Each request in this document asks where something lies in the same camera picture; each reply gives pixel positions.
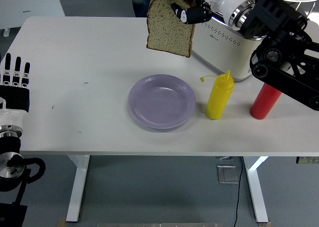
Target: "floor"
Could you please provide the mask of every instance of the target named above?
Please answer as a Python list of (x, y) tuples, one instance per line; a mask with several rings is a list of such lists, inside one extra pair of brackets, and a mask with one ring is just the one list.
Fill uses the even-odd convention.
[[(66, 16), (134, 17), (131, 0), (60, 0)], [(5, 54), (18, 28), (4, 38)], [(76, 167), (67, 156), (42, 155), (44, 176), (29, 184), (21, 204), (27, 205), (23, 227), (56, 227), (65, 217)], [(91, 156), (77, 223), (221, 223), (234, 226), (238, 184), (220, 184), (220, 161), (198, 156)], [(296, 164), (295, 157), (269, 157), (259, 168), (272, 227), (318, 226), (319, 165)], [(17, 189), (1, 192), (0, 202), (15, 200)], [(245, 171), (240, 185), (237, 227), (257, 227)]]

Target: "slice of bread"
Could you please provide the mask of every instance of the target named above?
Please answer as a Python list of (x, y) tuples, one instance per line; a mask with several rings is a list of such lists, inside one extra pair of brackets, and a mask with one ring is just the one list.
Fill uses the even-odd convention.
[(184, 24), (170, 7), (172, 3), (187, 9), (188, 0), (151, 0), (147, 17), (148, 49), (190, 57), (195, 25)]

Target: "person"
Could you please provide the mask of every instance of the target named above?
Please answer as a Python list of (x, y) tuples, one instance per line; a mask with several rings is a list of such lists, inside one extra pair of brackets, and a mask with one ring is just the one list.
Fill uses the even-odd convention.
[(147, 17), (151, 0), (132, 0), (135, 17)]

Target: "toaster vent holes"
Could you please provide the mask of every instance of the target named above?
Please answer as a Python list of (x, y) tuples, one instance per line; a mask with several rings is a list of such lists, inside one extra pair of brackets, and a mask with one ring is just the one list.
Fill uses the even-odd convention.
[(221, 37), (225, 38), (226, 40), (228, 40), (230, 43), (233, 43), (234, 45), (240, 46), (240, 42), (237, 42), (235, 39), (228, 37), (228, 35), (225, 35), (224, 33), (222, 33), (220, 30), (214, 28), (212, 25), (205, 23), (204, 24), (208, 29), (210, 29), (211, 31), (213, 31), (215, 34), (220, 35)]

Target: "plastic container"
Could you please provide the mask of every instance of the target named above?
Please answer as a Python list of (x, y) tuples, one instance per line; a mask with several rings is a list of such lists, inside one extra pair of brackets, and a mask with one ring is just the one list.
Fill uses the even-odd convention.
[[(200, 80), (204, 82), (205, 77), (212, 76), (216, 77), (214, 75), (209, 75), (201, 77)], [(226, 74), (221, 74), (216, 77), (205, 111), (206, 116), (209, 119), (217, 120), (221, 117), (233, 89), (234, 79), (230, 76), (230, 70), (228, 70)]]

